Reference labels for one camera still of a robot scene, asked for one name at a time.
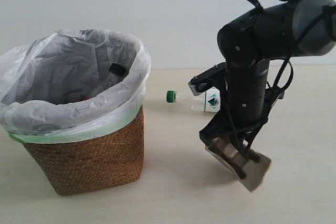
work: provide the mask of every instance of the white table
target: white table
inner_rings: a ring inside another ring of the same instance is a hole
[[[276,70],[271,68],[270,80]],[[0,223],[336,223],[336,66],[295,66],[253,149],[272,159],[249,193],[198,138],[213,115],[165,102],[203,70],[152,71],[137,182],[58,196],[24,148],[0,133]]]

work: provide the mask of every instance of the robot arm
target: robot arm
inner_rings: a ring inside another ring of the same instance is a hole
[[[271,161],[250,147],[271,108],[284,97],[293,79],[291,57],[322,56],[336,44],[336,2],[333,0],[280,0],[255,8],[219,30],[217,43],[226,59],[195,76],[189,86],[194,95],[211,87],[220,91],[221,109],[199,132],[206,149],[234,172],[249,190],[262,182]],[[267,86],[271,60],[284,60],[273,87]],[[289,64],[284,87],[280,77]]]

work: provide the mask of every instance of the green bottle cap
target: green bottle cap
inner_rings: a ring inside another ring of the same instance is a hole
[[[169,103],[176,102],[176,91],[168,90],[166,95],[166,101]]]

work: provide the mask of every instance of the wicker basket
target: wicker basket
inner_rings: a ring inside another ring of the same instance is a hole
[[[59,195],[107,189],[140,178],[144,159],[143,107],[124,128],[66,144],[24,144]]]

